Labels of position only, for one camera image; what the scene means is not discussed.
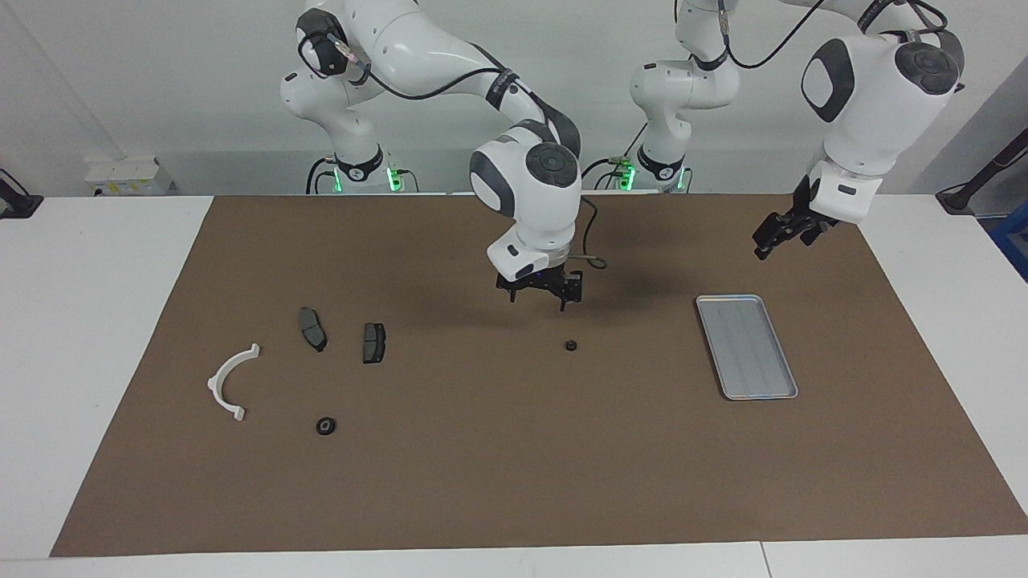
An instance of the black cable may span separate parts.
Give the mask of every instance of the black cable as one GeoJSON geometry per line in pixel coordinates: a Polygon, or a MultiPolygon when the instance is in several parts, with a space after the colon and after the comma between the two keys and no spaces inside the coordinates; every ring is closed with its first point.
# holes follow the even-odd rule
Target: black cable
{"type": "Polygon", "coordinates": [[[479,68],[478,70],[472,70],[471,72],[466,72],[461,76],[457,76],[455,79],[451,80],[450,82],[447,82],[443,86],[436,88],[435,91],[432,91],[431,93],[426,93],[424,95],[405,95],[397,91],[396,88],[390,86],[389,84],[382,82],[381,79],[378,78],[374,72],[371,72],[370,69],[365,69],[365,70],[367,71],[368,76],[371,77],[372,80],[377,82],[382,88],[384,88],[386,92],[407,101],[424,101],[438,97],[439,95],[445,93],[446,91],[449,91],[453,86],[456,86],[457,84],[464,82],[465,80],[471,78],[472,76],[477,76],[479,74],[488,74],[488,73],[503,74],[504,72],[506,72],[505,70],[500,68],[479,68]]]}
{"type": "MultiPolygon", "coordinates": [[[[297,46],[296,46],[296,52],[300,56],[300,60],[303,61],[303,64],[305,64],[308,69],[310,69],[310,72],[314,72],[316,75],[318,75],[319,78],[324,79],[324,78],[328,78],[328,77],[325,76],[325,75],[323,75],[321,73],[321,71],[317,70],[314,66],[311,66],[310,62],[307,61],[306,56],[303,53],[303,44],[307,43],[308,41],[310,41],[316,36],[327,36],[327,35],[324,32],[314,32],[314,33],[305,35],[303,37],[303,39],[300,40],[300,43],[297,44],[297,46]]],[[[374,72],[371,71],[371,67],[365,65],[364,63],[357,63],[357,66],[361,70],[363,70],[365,73],[367,73],[368,77],[371,78],[372,80],[374,80],[375,82],[377,82],[378,85],[381,86],[386,92],[390,93],[393,96],[396,96],[396,97],[399,97],[401,99],[408,100],[408,101],[424,101],[424,100],[428,100],[428,99],[431,99],[431,98],[434,98],[434,97],[438,97],[439,95],[445,93],[446,91],[449,91],[453,86],[456,86],[457,84],[460,84],[461,82],[464,82],[465,80],[471,78],[472,76],[477,76],[479,74],[487,74],[487,73],[490,73],[490,72],[491,73],[495,73],[495,74],[503,74],[503,73],[507,72],[505,69],[495,68],[495,67],[493,67],[493,68],[479,68],[477,70],[472,70],[471,72],[467,72],[465,74],[462,74],[461,76],[456,77],[454,80],[446,83],[443,86],[440,86],[439,88],[436,88],[435,91],[432,91],[431,93],[426,93],[424,95],[405,95],[405,94],[397,91],[396,88],[390,86],[386,82],[383,82],[381,80],[381,78],[378,78],[378,76],[374,72]]]]}
{"type": "Polygon", "coordinates": [[[932,6],[931,4],[928,4],[924,0],[908,0],[908,3],[910,4],[911,8],[914,8],[914,11],[917,12],[917,17],[921,19],[921,22],[923,22],[924,26],[926,27],[924,30],[919,30],[918,33],[932,34],[935,32],[942,32],[947,28],[949,28],[950,20],[946,17],[946,14],[939,8],[932,6]],[[928,10],[929,12],[934,14],[935,17],[939,19],[939,24],[932,24],[932,22],[928,20],[928,16],[926,16],[924,12],[921,10],[921,8],[924,8],[925,10],[928,10]]]}
{"type": "MultiPolygon", "coordinates": [[[[738,59],[735,58],[735,53],[732,52],[732,43],[729,40],[729,37],[728,37],[727,34],[725,35],[725,53],[727,53],[728,57],[730,59],[732,59],[732,62],[735,63],[735,65],[738,66],[739,68],[742,68],[742,69],[745,69],[745,70],[755,70],[755,69],[761,68],[762,66],[764,66],[767,63],[771,62],[771,60],[773,58],[775,58],[775,57],[778,56],[778,52],[780,52],[781,49],[784,48],[786,44],[788,44],[788,42],[793,39],[793,37],[796,36],[796,34],[798,32],[800,32],[800,29],[803,28],[803,25],[807,24],[807,21],[810,20],[810,16],[814,15],[814,12],[817,11],[817,8],[820,8],[821,4],[823,4],[824,2],[825,2],[825,0],[817,0],[817,3],[814,4],[813,6],[811,6],[809,10],[807,10],[806,15],[804,15],[803,19],[796,25],[796,27],[793,28],[793,31],[790,32],[787,36],[785,36],[785,39],[782,40],[780,44],[778,44],[778,47],[775,48],[774,51],[772,51],[770,55],[768,55],[768,57],[766,59],[764,59],[763,61],[761,61],[761,62],[759,62],[757,64],[744,64],[744,63],[739,62],[738,59]]],[[[718,7],[721,8],[722,10],[724,10],[725,9],[725,0],[718,0],[718,7]]]]}
{"type": "Polygon", "coordinates": [[[611,181],[613,181],[614,177],[617,177],[617,176],[618,176],[618,172],[617,171],[611,171],[610,173],[608,173],[608,174],[599,177],[598,179],[596,179],[596,184],[592,185],[592,189],[593,190],[600,190],[600,188],[599,188],[599,181],[601,181],[603,179],[607,179],[608,177],[610,177],[610,179],[607,181],[607,187],[610,187],[611,186],[611,181]]]}
{"type": "MultiPolygon", "coordinates": [[[[642,123],[642,128],[640,128],[639,132],[635,134],[635,138],[632,139],[632,142],[628,145],[628,148],[625,149],[624,154],[622,154],[621,156],[628,156],[628,154],[631,153],[632,148],[635,146],[635,143],[639,142],[639,137],[642,136],[642,133],[646,132],[646,128],[649,125],[650,125],[649,121],[642,123]]],[[[609,179],[607,179],[607,184],[603,185],[603,190],[611,188],[611,183],[614,182],[614,177],[617,176],[618,176],[617,171],[603,175],[603,177],[610,177],[609,179]]],[[[593,188],[597,188],[598,186],[599,186],[599,181],[596,181],[596,186],[594,186],[593,188]]]]}
{"type": "Polygon", "coordinates": [[[685,173],[686,171],[689,171],[689,184],[686,185],[685,194],[689,194],[689,191],[692,190],[693,188],[693,176],[695,175],[695,173],[693,173],[692,167],[686,167],[685,169],[682,170],[683,173],[685,173]]]}
{"type": "Polygon", "coordinates": [[[0,173],[3,173],[3,175],[4,175],[5,177],[7,177],[7,179],[8,179],[8,180],[9,180],[10,182],[12,182],[12,183],[16,184],[16,185],[17,185],[17,188],[22,189],[22,192],[24,192],[26,196],[31,196],[31,195],[29,194],[29,189],[25,188],[25,185],[23,185],[21,181],[19,181],[17,179],[15,179],[15,178],[14,178],[14,175],[11,175],[11,174],[10,174],[10,173],[8,173],[8,172],[7,172],[7,171],[6,171],[5,169],[0,169],[0,173]]]}
{"type": "Polygon", "coordinates": [[[599,160],[597,160],[597,161],[593,162],[592,165],[590,165],[588,169],[586,169],[585,171],[582,172],[582,180],[584,181],[585,178],[589,176],[589,173],[593,172],[596,169],[596,167],[599,167],[600,165],[603,165],[604,162],[605,164],[610,164],[611,159],[610,158],[600,158],[599,160]]]}
{"type": "Polygon", "coordinates": [[[407,171],[406,174],[414,178],[414,192],[421,192],[421,185],[417,182],[417,175],[413,171],[407,171]]]}
{"type": "Polygon", "coordinates": [[[639,129],[638,134],[635,135],[634,139],[632,139],[632,144],[628,145],[628,148],[625,149],[625,153],[622,154],[622,156],[628,156],[628,153],[632,151],[632,147],[635,146],[635,143],[639,142],[639,137],[642,136],[642,133],[646,131],[646,128],[649,127],[649,125],[650,125],[649,122],[644,122],[642,123],[642,128],[639,129]]]}
{"type": "Polygon", "coordinates": [[[593,257],[589,254],[589,231],[592,230],[592,223],[596,222],[596,217],[599,216],[599,207],[596,207],[595,203],[585,196],[582,197],[582,203],[592,208],[592,217],[589,219],[589,224],[585,225],[585,232],[582,233],[582,253],[584,255],[581,258],[585,259],[585,262],[589,263],[592,268],[602,270],[607,268],[607,259],[593,257]]]}
{"type": "Polygon", "coordinates": [[[321,190],[319,190],[318,184],[321,183],[321,180],[325,177],[335,178],[335,173],[333,173],[332,171],[325,171],[324,173],[318,175],[318,178],[315,179],[315,194],[321,194],[321,190]]]}
{"type": "Polygon", "coordinates": [[[307,173],[307,187],[303,189],[303,194],[310,194],[310,187],[314,185],[315,175],[318,174],[318,168],[328,161],[328,158],[322,157],[310,166],[310,172],[307,173]]]}

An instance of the green indicator light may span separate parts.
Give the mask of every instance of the green indicator light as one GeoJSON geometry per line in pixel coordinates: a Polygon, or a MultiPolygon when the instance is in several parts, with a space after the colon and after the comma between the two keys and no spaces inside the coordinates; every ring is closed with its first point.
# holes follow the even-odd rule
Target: green indicator light
{"type": "Polygon", "coordinates": [[[389,173],[389,186],[393,189],[393,192],[397,192],[403,189],[403,177],[401,177],[397,172],[390,167],[387,169],[389,173]]]}
{"type": "Polygon", "coordinates": [[[621,175],[621,182],[619,183],[621,190],[631,190],[632,186],[635,184],[635,167],[631,164],[625,164],[623,168],[627,172],[624,175],[621,175]]]}

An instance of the blue bin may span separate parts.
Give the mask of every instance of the blue bin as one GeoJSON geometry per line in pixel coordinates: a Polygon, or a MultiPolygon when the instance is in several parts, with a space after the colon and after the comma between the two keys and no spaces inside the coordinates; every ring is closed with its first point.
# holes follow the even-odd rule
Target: blue bin
{"type": "Polygon", "coordinates": [[[1028,281],[1028,204],[1006,217],[989,236],[1028,281]]]}

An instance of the white wall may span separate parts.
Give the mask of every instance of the white wall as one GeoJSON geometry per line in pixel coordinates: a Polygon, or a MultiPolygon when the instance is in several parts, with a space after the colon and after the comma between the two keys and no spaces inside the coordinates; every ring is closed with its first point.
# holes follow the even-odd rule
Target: white wall
{"type": "MultiPolygon", "coordinates": [[[[906,192],[928,162],[1028,55],[1024,0],[937,0],[964,40],[961,93],[907,153],[885,190],[906,192]]],[[[38,40],[42,61],[73,87],[117,148],[156,154],[185,193],[297,193],[328,139],[281,105],[281,76],[297,68],[293,23],[301,0],[0,0],[38,40]]],[[[423,0],[454,34],[486,46],[582,129],[583,156],[621,152],[644,117],[628,95],[634,68],[682,58],[671,0],[423,0]]],[[[737,52],[767,53],[803,14],[747,0],[733,24],[737,52]]],[[[51,87],[40,59],[0,25],[0,162],[46,194],[82,193],[81,157],[105,147],[51,87]]],[[[811,20],[768,67],[746,73],[728,109],[696,112],[696,189],[791,191],[822,127],[799,78],[827,38],[854,32],[834,13],[811,20]]],[[[508,122],[472,97],[361,107],[430,189],[466,189],[469,151],[508,122]]]]}

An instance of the black brake pad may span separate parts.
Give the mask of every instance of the black brake pad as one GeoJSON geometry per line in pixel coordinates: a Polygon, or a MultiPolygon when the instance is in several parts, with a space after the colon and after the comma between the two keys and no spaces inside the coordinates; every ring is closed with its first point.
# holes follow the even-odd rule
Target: black brake pad
{"type": "Polygon", "coordinates": [[[381,363],[386,357],[386,326],[368,323],[364,326],[364,363],[381,363]]]}
{"type": "Polygon", "coordinates": [[[318,353],[325,351],[325,347],[328,346],[328,336],[322,329],[318,312],[308,308],[300,310],[300,331],[303,332],[303,338],[310,344],[310,347],[318,350],[318,353]]]}

